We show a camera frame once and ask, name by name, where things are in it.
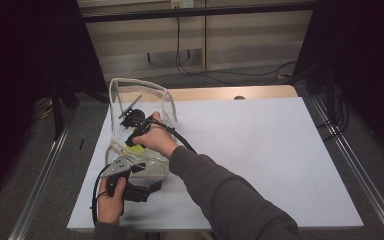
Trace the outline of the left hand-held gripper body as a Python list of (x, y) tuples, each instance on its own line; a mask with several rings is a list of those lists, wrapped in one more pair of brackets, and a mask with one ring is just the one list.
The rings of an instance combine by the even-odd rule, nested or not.
[(136, 186), (129, 182), (129, 177), (133, 173), (131, 167), (139, 163), (131, 163), (126, 157), (120, 156), (114, 160), (102, 173), (102, 177), (107, 179), (106, 187), (109, 196), (113, 196), (117, 182), (120, 178), (126, 179), (124, 199), (133, 202), (146, 202), (151, 192), (149, 187)]

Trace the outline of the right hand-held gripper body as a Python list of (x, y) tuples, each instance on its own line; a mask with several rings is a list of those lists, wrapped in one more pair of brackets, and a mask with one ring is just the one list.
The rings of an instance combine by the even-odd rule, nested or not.
[(135, 108), (135, 105), (141, 98), (142, 96), (139, 95), (125, 110), (121, 112), (121, 115), (119, 116), (121, 119), (120, 125), (125, 129), (128, 129), (129, 127), (145, 129), (147, 127), (150, 118), (146, 118), (145, 113), (142, 110)]

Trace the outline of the yellow shuttlecock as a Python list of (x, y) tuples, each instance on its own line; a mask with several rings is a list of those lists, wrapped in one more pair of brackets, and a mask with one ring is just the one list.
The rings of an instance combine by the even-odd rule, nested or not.
[(142, 145), (134, 145), (134, 146), (126, 146), (123, 150), (124, 153), (131, 153), (131, 154), (143, 154), (145, 151), (145, 148)]

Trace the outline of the clear plastic bag beige trim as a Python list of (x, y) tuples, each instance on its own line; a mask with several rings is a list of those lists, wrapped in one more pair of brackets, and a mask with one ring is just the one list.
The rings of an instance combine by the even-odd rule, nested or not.
[(145, 163), (145, 169), (133, 173), (134, 178), (164, 179), (169, 172), (168, 159), (142, 146), (129, 146), (128, 137), (139, 129), (139, 121), (160, 113), (162, 123), (175, 127), (176, 107), (169, 91), (152, 82), (139, 79), (114, 78), (109, 85), (111, 138), (105, 163), (126, 157), (129, 164)]

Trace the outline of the person's right hand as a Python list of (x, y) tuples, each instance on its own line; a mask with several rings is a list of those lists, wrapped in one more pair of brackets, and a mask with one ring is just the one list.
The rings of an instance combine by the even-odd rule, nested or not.
[(152, 123), (149, 131), (133, 139), (134, 144), (144, 145), (145, 147), (160, 153), (165, 158), (169, 159), (173, 151), (178, 147), (178, 144), (173, 139), (172, 135), (162, 126)]

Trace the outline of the person's left hand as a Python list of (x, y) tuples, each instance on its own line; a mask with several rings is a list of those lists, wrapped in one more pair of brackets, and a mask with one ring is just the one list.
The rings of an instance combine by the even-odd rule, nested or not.
[(118, 180), (113, 196), (108, 195), (106, 183), (106, 178), (103, 178), (100, 182), (98, 221), (118, 225), (124, 209), (123, 195), (126, 187), (126, 179), (120, 178)]

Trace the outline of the black stand leg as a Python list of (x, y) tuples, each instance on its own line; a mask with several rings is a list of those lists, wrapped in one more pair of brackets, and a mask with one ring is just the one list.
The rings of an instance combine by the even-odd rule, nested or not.
[(57, 140), (64, 129), (61, 103), (64, 103), (68, 109), (77, 108), (79, 105), (79, 100), (75, 95), (75, 84), (69, 80), (54, 81), (51, 100), (55, 123), (54, 139)]

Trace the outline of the white table cover board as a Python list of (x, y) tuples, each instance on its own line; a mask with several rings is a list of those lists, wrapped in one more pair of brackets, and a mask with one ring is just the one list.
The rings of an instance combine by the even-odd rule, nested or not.
[[(300, 97), (178, 101), (176, 130), (198, 153), (245, 178), (301, 229), (364, 224)], [(67, 228), (91, 232), (92, 189), (104, 167), (110, 111)], [(121, 225), (139, 231), (211, 230), (183, 181), (169, 173), (145, 203), (126, 202)]]

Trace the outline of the black metal crossbar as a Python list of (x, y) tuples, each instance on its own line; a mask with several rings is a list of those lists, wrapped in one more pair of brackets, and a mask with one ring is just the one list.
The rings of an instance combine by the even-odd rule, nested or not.
[(152, 10), (152, 11), (142, 11), (142, 12), (89, 14), (89, 15), (83, 15), (79, 19), (79, 21), (83, 23), (99, 23), (99, 22), (133, 21), (133, 20), (180, 18), (180, 17), (292, 12), (292, 11), (313, 10), (316, 6), (317, 6), (317, 3), (315, 1), (312, 1), (312, 2), (279, 3), (279, 4), (266, 4), (266, 5), (203, 7), (203, 8), (179, 9), (179, 10)]

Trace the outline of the dark curtain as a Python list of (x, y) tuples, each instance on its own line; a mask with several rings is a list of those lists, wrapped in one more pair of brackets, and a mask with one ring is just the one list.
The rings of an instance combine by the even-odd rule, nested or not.
[(32, 122), (34, 104), (107, 90), (78, 0), (0, 0), (0, 178)]
[(294, 72), (335, 82), (384, 143), (384, 0), (315, 0)]

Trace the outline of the wooden table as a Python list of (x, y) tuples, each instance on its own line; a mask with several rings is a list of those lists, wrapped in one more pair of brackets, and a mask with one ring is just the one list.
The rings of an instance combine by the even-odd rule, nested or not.
[[(289, 85), (168, 89), (168, 92), (175, 102), (233, 100), (239, 96), (245, 99), (297, 97), (295, 88)], [(131, 102), (141, 95), (141, 101), (157, 101), (161, 99), (163, 94), (163, 90), (130, 86), (122, 87), (119, 90), (112, 90), (110, 99)]]

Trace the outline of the metal floor rail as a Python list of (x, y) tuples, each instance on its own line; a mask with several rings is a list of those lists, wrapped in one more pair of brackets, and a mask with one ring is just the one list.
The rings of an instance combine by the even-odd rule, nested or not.
[(345, 136), (340, 132), (339, 128), (333, 124), (333, 121), (328, 116), (327, 107), (323, 101), (320, 98), (316, 98), (313, 99), (312, 102), (323, 120), (323, 126), (326, 126), (329, 131), (328, 138), (334, 140), (384, 226), (384, 197), (374, 185), (372, 179), (352, 150)]
[(17, 221), (8, 237), (8, 240), (25, 240), (39, 205), (43, 199), (45, 188), (49, 182), (55, 164), (66, 141), (67, 134), (68, 128), (65, 127), (53, 142), (41, 172), (34, 184), (28, 200), (26, 201), (21, 213), (17, 218)]

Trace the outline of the white wall socket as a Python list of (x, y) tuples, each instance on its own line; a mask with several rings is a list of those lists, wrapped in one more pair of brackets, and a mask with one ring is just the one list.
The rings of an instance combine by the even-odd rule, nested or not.
[(193, 8), (195, 6), (194, 0), (170, 0), (173, 9)]

